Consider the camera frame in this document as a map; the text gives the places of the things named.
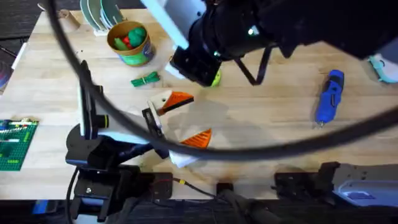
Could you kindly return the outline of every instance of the black wire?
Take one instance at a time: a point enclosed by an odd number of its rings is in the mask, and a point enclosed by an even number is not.
[[[181,179],[173,178],[173,181],[176,181],[176,182],[179,183],[179,182],[181,181]],[[217,198],[217,196],[215,196],[215,195],[213,195],[213,194],[211,194],[211,193],[205,192],[204,190],[201,190],[201,189],[195,187],[194,185],[188,183],[188,182],[185,181],[185,180],[184,180],[184,185],[190,187],[190,188],[193,189],[193,190],[196,190],[197,192],[199,192],[199,193],[201,193],[201,194],[207,195],[207,196],[209,196],[209,197],[211,197],[211,198],[214,198],[214,199]]]
[[[70,194],[72,193],[72,186],[73,183],[76,179],[76,175],[78,172],[78,168],[75,168],[75,171],[73,172],[72,178],[70,179],[68,190],[67,190],[67,197],[65,201],[65,216],[67,217],[67,222],[68,224],[73,224],[72,217],[70,216]]]
[[[95,88],[92,81],[86,76],[85,71],[80,67],[80,63],[75,57],[75,54],[70,47],[69,41],[63,33],[63,30],[57,19],[54,0],[47,0],[47,3],[51,26],[61,48],[65,53],[66,58],[78,75],[80,83],[86,88],[86,90],[90,92],[90,95],[96,100],[96,102],[101,105],[104,110],[121,126],[124,126],[134,135],[146,139],[156,149],[161,149],[163,151],[171,150],[177,153],[187,154],[208,160],[246,161],[259,159],[279,159],[283,157],[298,156],[301,154],[317,152],[328,149],[329,147],[348,144],[398,124],[398,107],[394,107],[393,109],[385,111],[377,116],[367,119],[366,121],[359,122],[338,131],[333,131],[330,134],[324,134],[314,138],[267,147],[263,146],[236,149],[214,149],[209,147],[207,150],[203,150],[182,144],[176,144],[166,139],[157,138],[133,122],[130,118],[123,115],[98,91],[97,88]]]

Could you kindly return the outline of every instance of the wooden table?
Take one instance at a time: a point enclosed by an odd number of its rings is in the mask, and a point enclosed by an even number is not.
[[[147,27],[157,49],[153,61],[140,68],[123,64],[106,44],[94,37],[80,12],[73,12],[83,25],[68,34],[80,59],[90,66],[93,79],[104,86],[106,96],[121,110],[137,113],[148,97],[164,90],[185,91],[195,102],[162,117],[169,139],[183,140],[213,128],[214,147],[263,146],[302,139],[342,128],[398,104],[398,89],[377,82],[366,62],[360,62],[326,44],[299,47],[285,59],[272,53],[264,83],[252,87],[233,62],[222,66],[218,88],[202,88],[178,80],[164,71],[173,54],[172,41],[144,9],[123,14]],[[247,54],[244,62],[257,73],[262,51]],[[345,72],[343,101],[334,122],[314,129],[313,115],[325,77],[332,69]],[[162,81],[133,88],[130,80],[159,71]],[[0,199],[65,198],[74,167],[66,164],[65,140],[78,122],[75,73],[54,39],[48,19],[42,14],[29,39],[19,66],[0,99],[0,118],[30,116],[40,120],[20,172],[0,172]],[[194,185],[215,191],[219,180],[235,183],[246,197],[275,198],[270,189],[276,171],[317,170],[321,163],[340,161],[358,165],[398,162],[398,129],[377,133],[354,144],[325,152],[273,161],[198,161],[178,169],[154,152],[133,159],[143,170],[170,171]],[[175,185],[173,198],[205,198],[182,185]]]

